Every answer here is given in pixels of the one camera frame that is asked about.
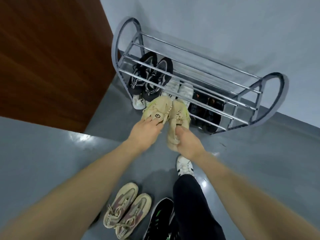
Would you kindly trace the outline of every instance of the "shoe rack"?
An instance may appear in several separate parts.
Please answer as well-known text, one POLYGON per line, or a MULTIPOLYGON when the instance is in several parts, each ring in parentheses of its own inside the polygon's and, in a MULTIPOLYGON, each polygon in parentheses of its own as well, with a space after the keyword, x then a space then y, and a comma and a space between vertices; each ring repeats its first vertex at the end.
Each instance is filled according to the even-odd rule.
POLYGON ((225 132, 244 126, 257 126, 263 124, 270 117, 272 117, 278 110, 278 108, 282 105, 283 101, 286 98, 289 88, 289 80, 287 76, 285 76, 284 74, 281 74, 279 72, 272 72, 264 77, 256 76, 249 72, 228 65, 220 60, 207 56, 206 54, 202 54, 190 48, 179 46, 178 44, 162 40, 161 38, 143 32, 139 21, 133 17, 126 17, 118 25, 118 28, 114 33, 113 37, 111 55, 113 66, 118 74, 118 77, 121 80, 121 83, 123 84, 131 99, 132 96, 127 88, 127 81, 129 80, 130 76, 136 77, 139 80, 142 80, 146 83, 160 87, 163 91, 173 96, 189 101, 191 102, 191 104, 202 107, 220 116, 221 119, 219 120, 220 122, 218 124, 208 121, 203 117, 199 117, 196 114, 190 113, 191 117, 194 117, 202 121, 202 123, 204 122, 211 126, 215 126, 217 130, 214 133, 225 132), (119 39, 123 33, 124 28, 128 24, 134 24, 137 32, 133 36, 126 50, 123 52, 121 58, 118 59, 119 39), (151 39, 153 42, 158 42, 160 45, 158 45, 157 47, 160 48, 155 49, 154 45, 145 45, 144 41, 146 41, 146 39, 151 39), (176 66, 174 66, 173 74, 162 71, 143 62, 140 62, 136 56, 132 56, 130 54, 131 50, 134 47, 136 49, 138 48, 138 51, 141 53, 141 56, 144 55, 145 52, 152 51, 158 54, 159 56, 166 56, 170 58, 173 62, 175 62, 175 64, 177 64, 176 66), (173 58, 174 55, 170 56, 167 54, 168 50, 170 51, 171 49, 174 49, 175 51, 180 50, 189 54, 190 57, 197 57, 199 59, 204 60, 202 63, 212 65, 209 66, 209 69, 203 69, 203 67, 201 65, 198 65, 196 62, 192 60, 188 61, 188 55, 184 56, 183 59, 173 58), (181 94, 178 94, 177 92, 170 91, 169 89, 163 86, 155 84, 142 77, 136 76, 132 73, 133 71, 129 69, 130 66, 128 66, 128 64, 141 64, 142 66, 145 66, 147 68, 152 68, 158 72, 162 72, 166 75, 169 75, 171 76, 171 80, 173 80, 174 82, 183 84, 185 86, 193 87, 195 92, 204 94, 205 96, 209 96, 215 100, 219 100, 222 102, 223 106, 220 109, 209 106, 208 103, 205 104, 200 101, 197 101, 195 97, 184 97, 181 94), (217 72, 220 67, 221 69, 223 69, 223 72, 217 72), (238 77, 248 77, 248 79, 245 81, 248 82, 250 79, 250 81, 252 81, 251 85, 241 84, 239 81, 243 81, 243 79, 238 79, 238 77), (262 100, 262 96, 265 92, 264 90, 266 87, 266 82, 273 78, 277 78, 280 82, 278 94, 270 108, 266 111, 265 109, 262 111, 260 110, 260 103, 262 100), (256 95, 255 102, 248 102, 248 100, 242 99, 242 97, 248 93, 254 93, 256 95))

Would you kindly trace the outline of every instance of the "pant leg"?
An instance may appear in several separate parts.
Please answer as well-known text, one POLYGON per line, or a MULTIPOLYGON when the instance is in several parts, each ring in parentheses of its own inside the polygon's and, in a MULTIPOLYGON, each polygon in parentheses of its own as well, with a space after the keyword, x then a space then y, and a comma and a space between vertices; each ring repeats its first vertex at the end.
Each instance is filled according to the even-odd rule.
POLYGON ((192 175, 182 175, 175 182, 173 203, 182 240, 226 239, 222 227, 211 214, 201 186, 192 175))

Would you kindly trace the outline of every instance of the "metal shoe rack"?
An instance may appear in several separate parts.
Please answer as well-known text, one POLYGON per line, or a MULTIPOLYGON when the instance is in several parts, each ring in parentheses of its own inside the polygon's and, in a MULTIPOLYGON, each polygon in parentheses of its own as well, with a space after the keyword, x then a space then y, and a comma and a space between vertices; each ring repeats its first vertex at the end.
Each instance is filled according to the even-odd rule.
POLYGON ((118 25, 118 28, 114 34, 113 43, 112 43, 112 62, 113 66, 117 72, 118 77, 120 78, 123 86, 125 87, 127 93, 129 94, 130 98, 132 99, 131 94, 129 93, 127 89, 127 81, 129 80, 129 77, 136 77, 139 80, 142 80, 146 83, 152 84, 154 86, 160 87, 163 91, 179 97, 181 99, 184 99, 186 101, 189 101, 195 105, 198 105, 202 108, 205 108, 209 111, 212 111, 218 115, 221 116, 221 122, 219 124, 214 124, 210 121, 207 121, 203 118, 198 117, 197 115, 191 114, 191 117, 195 117, 199 120, 202 120, 206 123, 209 123, 210 125, 216 126, 218 129, 216 133, 229 131, 233 129, 237 129, 244 126, 249 125, 261 125, 264 122, 266 122, 271 116, 275 114, 275 112, 278 110, 278 108, 281 106, 283 101, 286 98, 288 88, 289 88, 289 80, 287 76, 284 74, 281 74, 279 72, 273 72, 270 73, 264 77, 259 77, 253 74, 250 74, 246 71, 240 70, 238 68, 235 68, 233 66, 230 66, 228 64, 225 64, 221 61, 215 60, 207 55, 201 54, 200 52, 191 50, 189 48, 181 47, 176 44, 172 44, 170 42, 167 42, 165 40, 162 40, 160 38, 154 37, 152 35, 149 35, 148 33, 145 33, 141 29, 141 25, 138 22, 137 19, 132 17, 126 17, 122 22, 118 25), (130 24, 133 23, 135 25, 135 28, 137 32, 133 36, 132 40, 130 41, 128 47, 123 52, 121 58, 118 60, 118 44, 119 44, 119 38, 124 30, 124 28, 130 24), (154 49, 153 47, 149 47, 147 45, 144 45, 145 39, 152 39, 154 42, 160 42, 160 47, 169 46, 170 49, 178 49, 183 52, 187 52, 190 56, 196 56, 201 59, 205 59, 207 62, 211 62, 212 66, 215 65, 215 68, 212 70, 203 70, 203 68, 197 68, 196 65, 194 65, 194 62, 185 62, 180 61, 179 59, 174 59, 168 55, 164 55, 163 52, 158 51, 154 49), (192 74, 196 75, 189 75, 186 74, 185 69, 183 69, 183 72, 179 70, 179 68, 174 69, 173 74, 170 74, 168 72, 164 72, 160 69, 157 69, 153 66, 147 65, 145 63, 142 63, 139 61, 139 58, 136 56, 132 56, 130 54, 130 51, 134 46, 139 47, 141 56, 145 54, 145 52, 155 52, 159 56, 166 56, 170 58, 173 62, 176 62, 176 64, 180 64, 187 69, 190 68, 190 70, 195 71, 192 72, 192 74), (150 82, 142 77, 134 75, 131 70, 131 66, 128 66, 128 64, 141 64, 142 66, 145 66, 147 68, 152 68, 158 72, 162 72, 166 75, 171 76, 171 80, 174 82, 177 82, 179 84, 183 84, 185 86, 193 87, 194 91, 200 92, 202 94, 208 95, 216 100, 220 100, 224 103, 224 109, 223 111, 218 110, 216 108, 213 108, 207 104, 201 103, 197 100, 194 100, 192 98, 186 98, 176 92, 170 91, 167 88, 163 86, 159 86, 158 84, 155 84, 153 82, 150 82), (254 79, 254 82, 250 86, 245 86, 235 79, 229 79, 221 76, 221 73, 214 73, 217 71, 217 66, 221 66, 223 69, 230 70, 232 74, 234 75, 234 78, 237 78, 240 76, 249 76, 250 79, 254 79), (205 79, 201 77, 200 74, 205 74, 205 79), (273 102, 273 104, 270 106, 269 109, 264 111, 264 113, 260 112, 260 103, 262 100, 262 95, 264 93, 264 89, 266 86, 266 82, 269 81, 272 78, 278 78, 280 81, 280 87, 278 94, 273 102), (242 91, 234 92, 235 90, 227 90, 225 84, 230 84, 231 86, 235 88, 240 88, 242 91), (254 103, 250 104, 246 102, 247 100, 243 100, 242 97, 247 93, 255 93, 256 94, 256 100, 254 103))

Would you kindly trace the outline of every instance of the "white wall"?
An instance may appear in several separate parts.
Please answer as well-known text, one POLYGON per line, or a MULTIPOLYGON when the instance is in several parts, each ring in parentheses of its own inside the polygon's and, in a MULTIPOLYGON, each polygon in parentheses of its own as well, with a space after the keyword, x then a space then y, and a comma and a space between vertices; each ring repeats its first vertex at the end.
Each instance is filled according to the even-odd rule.
MULTIPOLYGON (((259 76, 290 79, 280 113, 320 127, 320 0, 101 0, 114 32, 125 16, 259 76)), ((262 105, 278 92, 267 86, 262 105)))

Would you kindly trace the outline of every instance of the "wooden door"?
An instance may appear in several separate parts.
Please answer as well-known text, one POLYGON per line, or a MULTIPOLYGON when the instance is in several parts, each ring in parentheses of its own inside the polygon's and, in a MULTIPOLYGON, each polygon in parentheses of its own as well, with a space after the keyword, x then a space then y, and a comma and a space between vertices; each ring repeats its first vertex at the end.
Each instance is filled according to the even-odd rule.
POLYGON ((100 0, 0 0, 0 116, 83 132, 111 83, 100 0))

